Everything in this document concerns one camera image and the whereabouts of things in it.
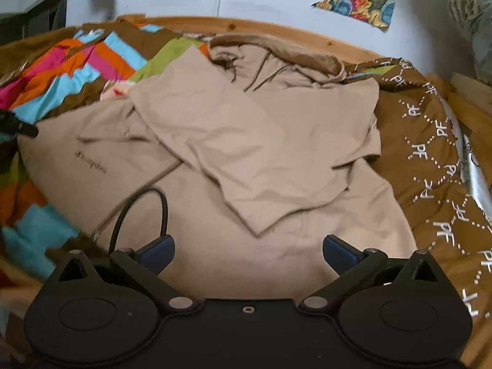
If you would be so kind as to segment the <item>wooden bed frame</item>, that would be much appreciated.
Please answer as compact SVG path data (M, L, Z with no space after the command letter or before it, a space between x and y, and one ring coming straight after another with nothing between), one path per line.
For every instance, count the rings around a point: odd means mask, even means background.
M190 34L268 34L334 54L350 64L369 62L382 57L380 54L335 38L271 22L194 16L148 18L144 14L126 14L119 18L138 24L151 23L174 32ZM491 116L489 114L463 97L450 97L449 104L459 121L465 124L473 135L484 142L491 143Z

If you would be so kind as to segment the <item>beige hooded sweatshirt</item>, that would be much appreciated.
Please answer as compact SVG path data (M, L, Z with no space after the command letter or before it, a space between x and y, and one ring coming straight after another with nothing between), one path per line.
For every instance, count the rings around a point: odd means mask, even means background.
M75 228L139 248L158 235L161 190L176 243L162 279L188 296L300 299L335 278L334 234L407 257L415 238L381 154L379 85L266 36L213 38L161 74L39 123L18 141L30 178Z

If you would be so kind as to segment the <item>colourful striped bed cover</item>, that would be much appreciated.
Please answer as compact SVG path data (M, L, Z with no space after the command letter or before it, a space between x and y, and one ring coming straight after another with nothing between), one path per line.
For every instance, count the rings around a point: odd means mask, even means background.
M128 21L88 23L60 29L1 49L1 106L22 120L40 122L113 97L125 97L138 82L161 74L189 48L206 54L224 35L266 36L328 54L343 63L346 82L374 79L382 152L369 166L393 188L416 248L430 252L450 278L473 322L463 359L471 368L491 365L491 221L465 186L459 125L433 84L410 62L378 58L350 64L334 54L268 34L176 33ZM48 202L30 178L19 144L1 144L3 252L30 276L53 262L29 222L34 213L57 222L48 246L60 248L83 233Z

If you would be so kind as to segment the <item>dark cabinet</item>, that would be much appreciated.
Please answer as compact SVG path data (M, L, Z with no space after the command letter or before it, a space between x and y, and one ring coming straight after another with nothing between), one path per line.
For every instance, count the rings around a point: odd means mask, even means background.
M39 0L27 10L1 2L1 45L66 27L68 0Z

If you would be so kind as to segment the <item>bagged clothes pile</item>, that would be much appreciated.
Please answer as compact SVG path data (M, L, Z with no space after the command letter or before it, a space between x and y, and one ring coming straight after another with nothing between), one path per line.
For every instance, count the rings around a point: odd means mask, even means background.
M491 85L491 0L448 0L448 11L471 45L478 80Z

